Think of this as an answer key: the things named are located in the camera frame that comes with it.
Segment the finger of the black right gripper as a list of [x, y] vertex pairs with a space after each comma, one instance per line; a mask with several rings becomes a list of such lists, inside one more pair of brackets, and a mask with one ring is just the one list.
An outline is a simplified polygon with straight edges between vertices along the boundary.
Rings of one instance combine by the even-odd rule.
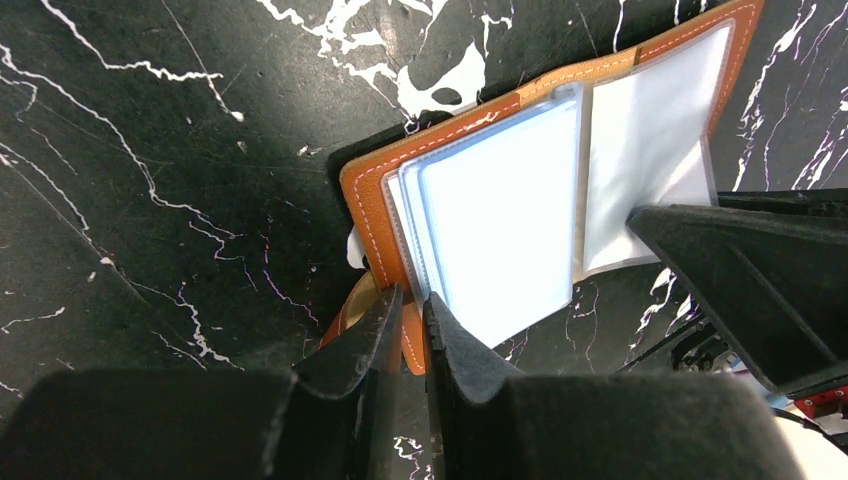
[[846, 191], [722, 192], [636, 207], [627, 226], [766, 387], [846, 384]]

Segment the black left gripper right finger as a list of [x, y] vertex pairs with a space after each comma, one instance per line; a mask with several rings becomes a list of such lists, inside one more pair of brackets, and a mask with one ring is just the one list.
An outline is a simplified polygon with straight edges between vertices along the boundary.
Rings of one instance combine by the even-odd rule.
[[798, 479], [771, 411], [710, 374], [530, 375], [424, 304], [437, 479]]

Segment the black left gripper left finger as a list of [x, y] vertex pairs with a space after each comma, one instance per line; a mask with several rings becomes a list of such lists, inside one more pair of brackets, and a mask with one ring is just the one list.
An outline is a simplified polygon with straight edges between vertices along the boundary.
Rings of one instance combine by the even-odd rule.
[[386, 479], [400, 371], [399, 286], [280, 372], [67, 371], [1, 438], [5, 479]]

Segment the orange leather card holder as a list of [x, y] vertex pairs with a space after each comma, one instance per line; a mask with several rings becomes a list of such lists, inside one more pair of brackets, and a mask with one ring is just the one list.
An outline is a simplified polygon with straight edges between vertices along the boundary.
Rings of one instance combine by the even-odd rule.
[[429, 295], [496, 347], [586, 277], [655, 261], [627, 227], [633, 209], [715, 204], [708, 141], [762, 9], [726, 2], [342, 168], [369, 267], [360, 288], [403, 288], [412, 373], [426, 371]]

